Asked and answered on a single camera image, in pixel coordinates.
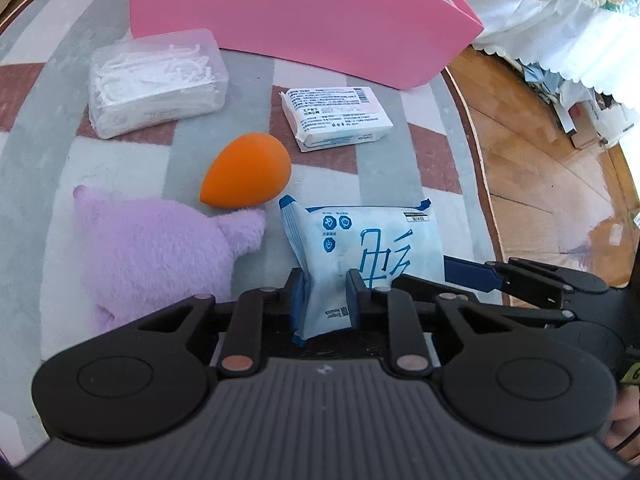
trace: checkered rug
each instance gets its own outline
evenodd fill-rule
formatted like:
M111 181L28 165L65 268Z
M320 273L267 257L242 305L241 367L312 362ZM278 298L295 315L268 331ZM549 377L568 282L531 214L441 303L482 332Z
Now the checkered rug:
M303 205L430 198L446 254L500 259L476 138L447 72L400 92L226 51L231 81L219 113L97 139L87 117L88 59L129 33L128 1L35 0L0 36L0 449L14 463L46 440L30 399L41 360L92 336L72 224L78 184L218 214L198 202L207 168L236 137L269 132L292 158L285 192ZM301 153L278 93L321 86L371 86L393 129L377 142ZM236 264L235 296L281 286L296 266L277 200L264 208L262 248Z

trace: metal pin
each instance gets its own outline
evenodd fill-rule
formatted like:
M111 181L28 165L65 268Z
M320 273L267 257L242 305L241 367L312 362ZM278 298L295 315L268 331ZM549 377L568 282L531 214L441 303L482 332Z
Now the metal pin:
M429 366L429 361L421 355L407 354L400 356L396 360L398 368L407 372L421 372Z
M222 367L230 372L244 372L254 365L254 360L246 355L229 355L222 359Z

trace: orange egg-shaped object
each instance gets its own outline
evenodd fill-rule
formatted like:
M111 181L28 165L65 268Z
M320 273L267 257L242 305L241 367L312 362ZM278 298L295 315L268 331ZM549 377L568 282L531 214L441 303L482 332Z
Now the orange egg-shaped object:
M269 134L245 134L229 144L207 171L200 201L236 209L275 198L291 177L291 158Z

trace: clear plastic box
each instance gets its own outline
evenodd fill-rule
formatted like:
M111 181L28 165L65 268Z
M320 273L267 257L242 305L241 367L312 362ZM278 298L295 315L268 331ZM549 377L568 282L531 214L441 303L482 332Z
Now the clear plastic box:
M127 40L96 50L89 65L89 118L110 139L220 110L228 72L204 29Z

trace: box of floss picks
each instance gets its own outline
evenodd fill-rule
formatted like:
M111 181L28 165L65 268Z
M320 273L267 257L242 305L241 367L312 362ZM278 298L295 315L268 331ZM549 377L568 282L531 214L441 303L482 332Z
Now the box of floss picks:
M208 30L99 48L89 65L89 118L98 137L220 110L229 75Z
M282 108L302 152L371 142L393 124L371 88L292 88Z

